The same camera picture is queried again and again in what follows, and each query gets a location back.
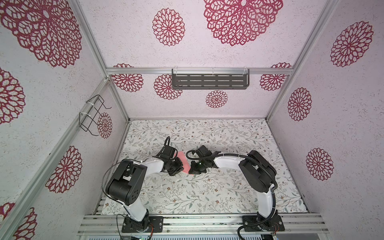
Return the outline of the pink square paper sheet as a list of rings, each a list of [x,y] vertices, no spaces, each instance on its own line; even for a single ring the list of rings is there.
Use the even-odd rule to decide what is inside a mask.
[[[183,164],[183,170],[182,172],[186,173],[186,174],[189,174],[189,171],[191,169],[191,166],[188,162],[188,159],[186,157],[186,154],[182,151],[179,151],[178,154],[177,154],[177,157],[181,160],[182,164]]]

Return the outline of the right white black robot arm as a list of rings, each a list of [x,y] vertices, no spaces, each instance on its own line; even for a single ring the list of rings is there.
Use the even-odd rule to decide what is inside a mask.
[[[256,150],[247,155],[212,153],[205,146],[186,153],[191,160],[190,175],[206,173],[209,168],[232,169],[243,173],[248,184],[257,192],[258,215],[270,219],[276,212],[275,191],[278,188],[276,169]]]

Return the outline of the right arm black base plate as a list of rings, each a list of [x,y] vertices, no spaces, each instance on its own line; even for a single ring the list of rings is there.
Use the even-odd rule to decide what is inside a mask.
[[[283,232],[285,231],[285,226],[283,220],[279,215],[274,215],[271,219],[261,223],[260,225],[255,226],[256,223],[264,220],[262,216],[259,215],[250,215],[243,216],[242,221],[245,225],[246,232]]]

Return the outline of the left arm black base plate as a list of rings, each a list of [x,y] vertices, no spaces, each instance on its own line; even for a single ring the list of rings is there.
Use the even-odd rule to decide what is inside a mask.
[[[161,233],[163,231],[164,217],[144,217],[141,222],[125,218],[122,233]]]

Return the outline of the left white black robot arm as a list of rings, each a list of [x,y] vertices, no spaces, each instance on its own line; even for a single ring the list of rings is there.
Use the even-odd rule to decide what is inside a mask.
[[[144,162],[124,159],[107,183],[106,193],[127,209],[131,220],[141,222],[147,214],[147,209],[139,198],[145,178],[161,172],[174,176],[183,170],[180,158],[166,160],[151,157]]]

